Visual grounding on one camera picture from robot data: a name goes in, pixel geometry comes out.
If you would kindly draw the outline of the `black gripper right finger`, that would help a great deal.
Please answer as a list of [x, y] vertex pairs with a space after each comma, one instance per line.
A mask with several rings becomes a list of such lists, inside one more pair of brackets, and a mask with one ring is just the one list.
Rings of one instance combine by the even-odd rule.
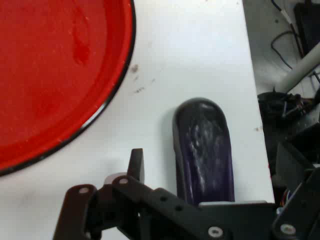
[[320, 169], [308, 169], [271, 227], [274, 240], [320, 238]]

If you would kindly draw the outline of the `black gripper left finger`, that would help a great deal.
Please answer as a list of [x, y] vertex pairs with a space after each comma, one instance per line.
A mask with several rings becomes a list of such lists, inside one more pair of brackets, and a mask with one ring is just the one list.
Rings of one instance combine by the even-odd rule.
[[224, 240], [225, 226], [168, 191], [144, 184], [144, 157], [131, 151], [126, 174], [97, 189], [76, 185], [64, 197], [56, 240], [99, 240], [117, 228], [130, 240]]

